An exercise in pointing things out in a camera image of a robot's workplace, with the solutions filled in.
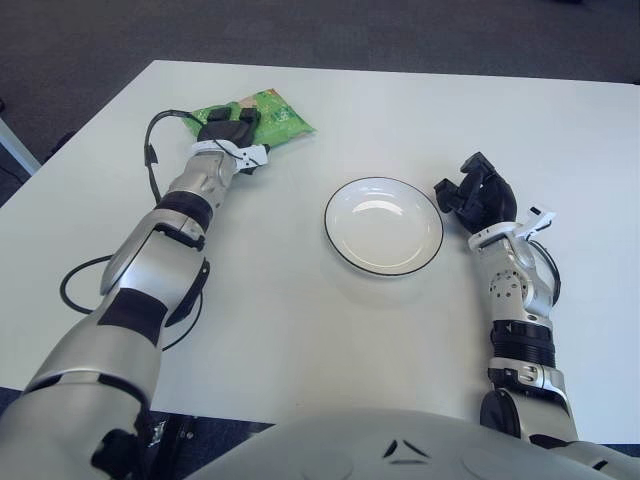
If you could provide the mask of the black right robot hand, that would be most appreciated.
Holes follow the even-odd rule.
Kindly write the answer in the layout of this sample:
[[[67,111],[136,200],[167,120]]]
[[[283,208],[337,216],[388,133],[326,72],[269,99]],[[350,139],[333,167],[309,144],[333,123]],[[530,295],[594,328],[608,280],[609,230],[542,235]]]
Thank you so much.
[[[471,155],[460,171],[465,177],[459,185],[443,179],[434,186],[443,213],[453,212],[471,234],[516,220],[517,202],[511,186],[481,152]]]

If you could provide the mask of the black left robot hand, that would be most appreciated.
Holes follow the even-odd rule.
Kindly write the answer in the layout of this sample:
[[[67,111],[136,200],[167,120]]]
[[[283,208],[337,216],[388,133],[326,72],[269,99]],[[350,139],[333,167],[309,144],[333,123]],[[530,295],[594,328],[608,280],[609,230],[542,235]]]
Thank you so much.
[[[252,175],[268,164],[270,146],[255,144],[261,114],[255,107],[242,107],[238,119],[231,118],[230,107],[212,109],[200,128],[197,142],[221,151],[236,162],[236,172]]]

